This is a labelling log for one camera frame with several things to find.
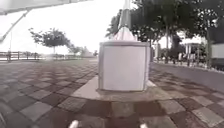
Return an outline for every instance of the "checkered pavement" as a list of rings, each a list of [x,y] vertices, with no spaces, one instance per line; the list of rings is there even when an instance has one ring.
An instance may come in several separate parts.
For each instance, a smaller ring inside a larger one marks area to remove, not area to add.
[[[0,112],[7,128],[224,128],[224,94],[152,70],[172,98],[139,102],[71,97],[97,74],[96,62],[46,62],[0,68]]]

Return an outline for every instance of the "paving tile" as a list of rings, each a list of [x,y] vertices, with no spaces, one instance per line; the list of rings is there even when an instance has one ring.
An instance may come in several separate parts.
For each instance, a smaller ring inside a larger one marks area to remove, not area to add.
[[[166,91],[166,92],[174,99],[187,98],[187,96],[178,91]]]
[[[203,105],[203,106],[208,106],[210,104],[213,104],[213,102],[209,99],[206,99],[203,96],[194,96],[191,97],[193,100],[197,101],[199,104]]]
[[[30,128],[40,128],[40,127],[37,125],[32,125]]]
[[[86,103],[85,99],[69,97],[61,104],[59,104],[58,107],[61,107],[69,111],[77,112],[83,107],[85,103]]]
[[[67,86],[69,84],[71,84],[71,82],[68,82],[68,81],[60,81],[57,83],[57,85],[59,85],[59,86]]]
[[[40,81],[44,82],[44,81],[49,81],[49,80],[52,80],[51,78],[48,78],[48,77],[45,77],[45,78],[41,78],[39,79]]]
[[[79,115],[75,117],[81,128],[106,128],[106,120],[100,117]]]
[[[34,81],[34,79],[26,78],[26,79],[22,79],[21,81],[27,83],[27,82]]]
[[[57,73],[56,75],[57,76],[65,76],[65,74],[63,74],[63,73]]]
[[[195,89],[204,89],[204,87],[202,85],[198,85],[198,84],[191,84],[191,87],[195,88]]]
[[[80,109],[80,113],[102,118],[111,117],[111,103],[107,101],[88,100]]]
[[[67,96],[70,96],[71,94],[73,94],[77,89],[74,89],[74,88],[63,88],[59,91],[57,91],[57,93],[59,94],[63,94],[63,95],[67,95]]]
[[[177,128],[168,116],[144,117],[140,118],[140,122],[147,128]]]
[[[37,91],[37,92],[34,92],[32,94],[30,94],[29,96],[35,98],[35,99],[42,99],[48,95],[50,95],[52,92],[49,92],[49,91],[45,91],[45,90],[40,90],[40,91]]]
[[[66,98],[68,98],[68,96],[57,94],[57,93],[52,93],[49,96],[46,96],[43,99],[41,99],[41,101],[44,103],[47,103],[51,106],[57,106],[62,101],[64,101]]]
[[[176,91],[176,89],[173,88],[173,87],[170,86],[170,85],[167,85],[167,86],[161,86],[160,88],[163,89],[164,91]]]
[[[39,90],[40,90],[40,88],[38,88],[38,87],[30,86],[30,87],[27,87],[27,88],[24,88],[24,89],[20,90],[20,92],[22,92],[26,95],[29,95],[29,94],[31,94],[33,92],[36,92],[36,91],[39,91]]]
[[[208,95],[207,92],[202,91],[200,89],[191,89],[190,91],[196,93],[197,95]]]
[[[68,77],[65,77],[65,76],[61,76],[61,77],[57,77],[56,79],[58,79],[58,80],[65,80],[65,79],[67,79]]]
[[[180,93],[184,94],[187,97],[193,97],[193,96],[198,96],[197,94],[195,94],[194,92],[185,90],[185,91],[179,91]]]
[[[165,109],[167,114],[185,111],[185,108],[174,100],[163,100],[159,101],[159,103],[161,104],[162,108]]]
[[[27,88],[31,85],[29,84],[24,84],[24,83],[16,83],[15,85],[12,86],[13,89],[16,89],[16,90],[20,90],[20,89],[23,89],[23,88]]]
[[[77,82],[77,83],[80,83],[80,84],[85,84],[85,83],[87,83],[89,80],[87,80],[87,79],[78,79],[78,80],[76,80],[75,82]]]
[[[4,102],[0,102],[0,113],[2,113],[3,115],[8,115],[12,112],[13,110],[10,106],[5,104]]]
[[[5,128],[6,127],[6,124],[5,124],[5,121],[1,118],[0,118],[0,128]]]
[[[84,80],[86,80],[86,81],[88,82],[88,81],[91,80],[93,77],[94,77],[94,76],[85,76],[85,77],[83,77],[82,79],[84,79]]]
[[[133,103],[112,102],[114,117],[128,117],[134,114]]]
[[[136,103],[134,103],[134,110],[135,110],[136,114],[140,117],[166,115],[165,110],[156,101],[136,102]]]
[[[222,117],[205,107],[193,110],[192,112],[209,127],[214,127],[224,121]]]
[[[218,104],[224,108],[224,100],[220,101]]]
[[[61,90],[63,88],[64,88],[63,86],[51,85],[51,86],[48,86],[48,87],[44,88],[44,90],[50,91],[50,92],[56,92],[56,91]]]
[[[36,102],[32,105],[30,105],[27,108],[24,108],[21,110],[21,113],[24,114],[26,117],[31,119],[32,121],[36,121],[39,117],[44,115],[46,112],[51,110],[52,106],[42,103],[42,102]]]
[[[191,112],[179,112],[171,114],[170,118],[178,128],[208,128],[199,118]]]
[[[184,88],[184,87],[181,87],[181,86],[178,86],[178,85],[172,85],[171,86],[172,88],[174,88],[174,89],[176,89],[176,90],[179,90],[179,91],[183,91],[183,90],[186,90],[186,88]]]
[[[9,87],[8,85],[0,85],[0,91],[5,90],[8,87]]]
[[[107,128],[139,128],[140,121],[137,116],[125,118],[109,118]]]
[[[203,107],[201,104],[190,98],[177,99],[176,101],[186,110],[194,110]]]
[[[36,100],[34,100],[34,99],[32,99],[28,96],[20,96],[20,97],[17,97],[15,99],[9,101],[8,104],[13,109],[15,109],[17,111],[20,111],[21,109],[23,109],[23,108],[25,108],[25,107],[27,107],[27,106],[35,103],[35,102],[36,102]]]
[[[4,83],[15,83],[15,82],[18,82],[18,80],[16,79],[7,79],[4,81]]]
[[[7,128],[28,128],[32,125],[32,121],[21,113],[12,113],[5,117]]]
[[[84,84],[80,84],[80,83],[76,83],[76,82],[73,82],[72,84],[70,84],[70,85],[68,85],[68,87],[70,87],[70,88],[73,88],[73,87],[81,87],[81,86],[83,86]]]
[[[217,115],[224,118],[224,108],[222,106],[220,106],[218,104],[211,104],[211,105],[207,106],[206,108],[212,110]]]
[[[34,86],[36,86],[38,88],[46,88],[50,85],[51,85],[51,83],[47,83],[47,82],[40,82],[40,83],[34,84]]]
[[[39,128],[68,128],[73,119],[74,115],[71,112],[52,108],[48,113],[39,118],[36,124]]]
[[[217,124],[216,126],[212,128],[224,128],[224,122]]]
[[[224,95],[223,94],[220,94],[220,93],[213,93],[212,95],[218,97],[218,98],[221,98],[221,99],[224,99]]]
[[[19,96],[23,96],[24,94],[23,93],[20,93],[19,91],[14,91],[14,92],[11,92],[9,94],[6,94],[2,97],[2,99],[5,101],[5,102],[9,102],[10,100],[13,100],[15,99],[16,97],[19,97]]]
[[[218,98],[218,97],[216,97],[216,96],[214,96],[214,95],[206,95],[206,96],[204,96],[204,97],[207,98],[207,99],[209,99],[209,100],[211,100],[211,101],[214,102],[214,103],[217,103],[217,102],[223,100],[223,99]]]

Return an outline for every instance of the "canopy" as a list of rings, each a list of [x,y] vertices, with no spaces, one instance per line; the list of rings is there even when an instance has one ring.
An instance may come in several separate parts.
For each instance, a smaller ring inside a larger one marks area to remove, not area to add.
[[[0,0],[0,15],[89,0]]]

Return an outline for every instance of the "sky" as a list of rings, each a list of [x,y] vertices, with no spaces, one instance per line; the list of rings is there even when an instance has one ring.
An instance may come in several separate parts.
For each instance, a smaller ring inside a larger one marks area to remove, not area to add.
[[[124,0],[91,0],[32,10],[0,44],[0,51],[8,51],[11,42],[11,51],[53,53],[52,48],[34,43],[29,28],[34,28],[37,32],[57,28],[64,31],[75,46],[86,46],[91,52],[99,50],[99,43],[108,40],[105,35],[111,18],[123,8],[123,4]],[[0,35],[23,13],[24,11],[0,16]],[[200,38],[183,41],[188,42],[200,42]],[[159,43],[165,47],[166,38],[162,38]],[[66,47],[58,47],[56,52],[66,54],[68,50]]]

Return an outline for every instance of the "tree trunk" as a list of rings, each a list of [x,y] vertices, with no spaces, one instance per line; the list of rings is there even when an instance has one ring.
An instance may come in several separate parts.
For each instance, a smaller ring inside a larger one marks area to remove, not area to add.
[[[54,50],[54,54],[55,54],[55,47],[53,47],[53,50]]]
[[[165,64],[168,63],[168,47],[169,45],[169,32],[168,32],[168,26],[166,26],[166,55],[165,55]]]
[[[207,68],[210,69],[211,68],[211,52],[212,52],[212,49],[211,49],[211,40],[210,40],[210,36],[209,36],[209,31],[207,30],[207,58],[206,58],[206,65],[207,65]]]
[[[19,51],[18,51],[18,60],[19,60]]]
[[[200,44],[198,44],[198,49],[197,49],[197,66],[199,66],[200,62]]]

